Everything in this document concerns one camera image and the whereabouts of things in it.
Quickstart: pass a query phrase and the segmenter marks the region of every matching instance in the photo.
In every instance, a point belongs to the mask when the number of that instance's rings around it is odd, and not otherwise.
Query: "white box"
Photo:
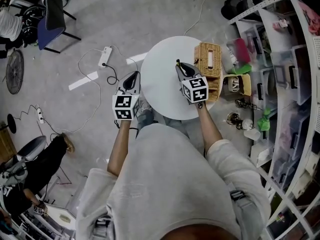
[[[312,177],[310,176],[310,174],[307,171],[304,171],[304,173],[300,176],[294,188],[292,189],[292,193],[294,194],[294,197],[296,199],[306,191],[311,181]]]
[[[274,146],[257,142],[251,147],[250,159],[256,167],[260,167],[272,159]]]
[[[209,98],[209,86],[204,76],[181,81],[181,86],[183,95],[191,103],[206,101]]]
[[[315,174],[315,171],[317,169],[319,158],[320,158],[319,154],[315,154],[312,151],[310,151],[310,155],[308,158],[308,162],[305,165],[305,169],[312,177]]]
[[[133,121],[139,108],[139,95],[112,96],[112,110],[116,120]]]

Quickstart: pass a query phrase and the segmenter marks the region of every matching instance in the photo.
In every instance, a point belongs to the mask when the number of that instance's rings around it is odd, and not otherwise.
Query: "gray t-shirt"
[[[230,141],[217,141],[204,158],[181,132],[152,124],[139,133],[118,178],[105,170],[90,171],[76,218],[76,239],[90,239],[95,221],[105,214],[112,220],[106,239],[160,240],[193,224],[219,226],[241,239],[231,188],[246,194],[256,208],[249,212],[252,220],[265,225],[270,205],[260,175]]]
[[[14,16],[5,9],[0,10],[0,37],[14,41],[20,35],[22,17]]]

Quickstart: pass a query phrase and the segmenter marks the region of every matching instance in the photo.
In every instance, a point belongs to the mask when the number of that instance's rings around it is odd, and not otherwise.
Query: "jeans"
[[[166,126],[169,126],[171,128],[178,130],[179,132],[181,132],[182,134],[184,134],[185,136],[187,136],[189,138],[188,133],[180,120],[170,119],[165,116],[163,116],[163,118],[164,118]],[[143,127],[149,126],[155,122],[154,121],[154,113],[148,109],[143,111],[137,117],[137,119],[138,119],[137,128],[138,128],[139,132]]]

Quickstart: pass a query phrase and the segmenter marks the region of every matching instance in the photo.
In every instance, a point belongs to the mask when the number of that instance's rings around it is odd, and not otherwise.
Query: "shoe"
[[[62,133],[61,136],[64,138],[64,142],[66,144],[66,151],[69,153],[75,152],[75,146],[71,142],[71,140],[68,138],[68,136],[65,133]]]
[[[6,52],[6,57],[10,57],[11,54],[12,54],[15,50],[16,50],[15,48],[9,49],[9,50]]]
[[[153,109],[148,103],[148,101],[146,100],[142,92],[140,93],[139,101],[140,101],[140,108],[136,113],[136,117],[140,116],[145,110],[149,110],[152,112]]]

